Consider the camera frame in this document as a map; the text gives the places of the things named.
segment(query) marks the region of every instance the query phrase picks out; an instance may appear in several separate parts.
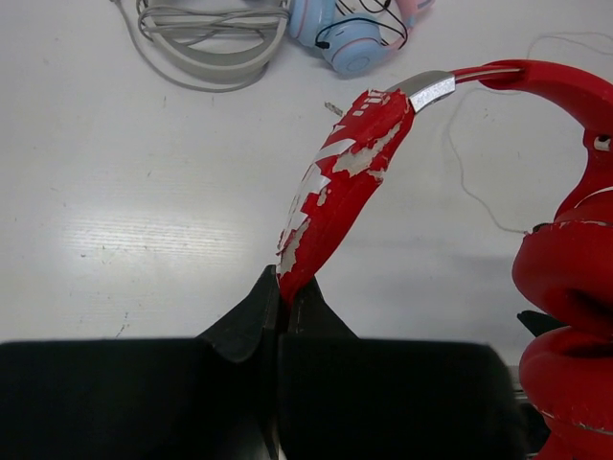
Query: red ear pad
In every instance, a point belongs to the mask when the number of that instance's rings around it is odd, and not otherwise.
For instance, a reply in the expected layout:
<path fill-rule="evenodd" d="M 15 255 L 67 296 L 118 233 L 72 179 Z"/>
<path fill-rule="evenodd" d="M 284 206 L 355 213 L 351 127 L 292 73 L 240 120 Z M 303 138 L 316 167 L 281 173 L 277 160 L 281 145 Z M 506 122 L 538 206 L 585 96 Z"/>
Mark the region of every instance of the red ear pad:
<path fill-rule="evenodd" d="M 524 238 L 512 277 L 530 302 L 559 321 L 613 337 L 613 227 L 609 224 L 564 221 L 560 216 Z"/>
<path fill-rule="evenodd" d="M 580 460 L 613 458 L 613 344 L 609 340 L 570 327 L 545 333 L 526 349 L 519 378 L 552 430 L 556 451 L 561 453 L 565 445 Z M 538 458 L 565 458 L 547 457 L 547 449 Z"/>

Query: light blue ear cup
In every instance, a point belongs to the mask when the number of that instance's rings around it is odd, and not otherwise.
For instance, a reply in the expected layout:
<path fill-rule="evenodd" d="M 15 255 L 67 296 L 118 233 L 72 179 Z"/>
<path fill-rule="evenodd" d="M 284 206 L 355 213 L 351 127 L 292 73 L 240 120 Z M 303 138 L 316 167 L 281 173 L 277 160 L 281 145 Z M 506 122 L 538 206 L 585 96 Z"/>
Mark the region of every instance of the light blue ear cup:
<path fill-rule="evenodd" d="M 315 46 L 319 31 L 334 20 L 335 0 L 293 0 L 289 34 L 308 48 Z"/>
<path fill-rule="evenodd" d="M 350 14 L 343 18 L 343 23 L 332 27 L 322 34 L 319 40 L 329 44 L 323 49 L 324 59 L 341 75 L 353 75 L 366 72 L 386 58 L 389 50 L 381 44 L 379 27 L 367 14 Z"/>

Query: blue headphones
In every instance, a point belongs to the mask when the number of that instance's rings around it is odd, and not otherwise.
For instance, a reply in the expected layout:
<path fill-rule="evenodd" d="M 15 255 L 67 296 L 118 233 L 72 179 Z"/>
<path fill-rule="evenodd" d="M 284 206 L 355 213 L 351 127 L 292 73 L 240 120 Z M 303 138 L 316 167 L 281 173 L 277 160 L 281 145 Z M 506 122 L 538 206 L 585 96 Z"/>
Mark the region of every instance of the blue headphones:
<path fill-rule="evenodd" d="M 420 11 L 434 0 L 397 0 L 405 32 L 415 26 Z M 341 75 L 364 73 L 395 53 L 408 36 L 382 43 L 379 22 L 365 13 L 352 13 L 334 22 L 335 0 L 293 0 L 289 34 L 308 48 L 320 48 L 324 59 Z"/>

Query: white tabletop surface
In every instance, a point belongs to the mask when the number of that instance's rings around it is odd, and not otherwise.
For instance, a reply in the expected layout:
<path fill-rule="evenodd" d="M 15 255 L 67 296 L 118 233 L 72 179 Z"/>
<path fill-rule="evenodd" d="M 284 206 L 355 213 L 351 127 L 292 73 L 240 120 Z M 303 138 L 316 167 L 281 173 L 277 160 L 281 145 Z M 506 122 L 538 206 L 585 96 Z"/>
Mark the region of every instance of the white tabletop surface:
<path fill-rule="evenodd" d="M 338 120 L 324 102 L 347 108 L 367 88 L 522 58 L 539 34 L 606 33 L 613 20 L 611 0 L 438 0 L 369 75 L 342 80 L 287 40 L 256 86 L 211 96 L 152 74 L 108 1 L 5 3 L 0 341 L 199 334 L 276 262 L 291 199 Z M 578 45 L 542 39 L 531 57 L 613 81 L 613 58 Z M 522 237 L 462 193 L 443 138 L 465 92 L 420 115 L 318 280 L 361 336 L 473 340 L 516 363 L 531 339 L 510 275 Z M 451 134 L 467 187 L 509 227 L 550 219 L 585 163 L 579 125 L 535 97 L 470 92 Z"/>

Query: red headphones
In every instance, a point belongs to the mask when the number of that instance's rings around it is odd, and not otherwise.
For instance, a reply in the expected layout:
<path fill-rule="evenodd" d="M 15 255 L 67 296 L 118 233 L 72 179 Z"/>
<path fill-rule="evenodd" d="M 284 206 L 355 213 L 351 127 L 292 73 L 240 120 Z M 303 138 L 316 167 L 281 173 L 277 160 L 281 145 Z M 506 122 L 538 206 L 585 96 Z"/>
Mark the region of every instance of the red headphones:
<path fill-rule="evenodd" d="M 349 232 L 408 134 L 415 116 L 480 81 L 559 105 L 585 129 L 583 178 L 552 223 L 524 238 L 512 269 L 521 293 L 570 325 L 537 338 L 520 380 L 552 435 L 540 460 L 613 458 L 613 84 L 576 68 L 504 60 L 454 72 L 434 71 L 388 91 L 362 94 L 334 127 L 308 168 L 282 233 L 278 277 L 291 306 Z"/>

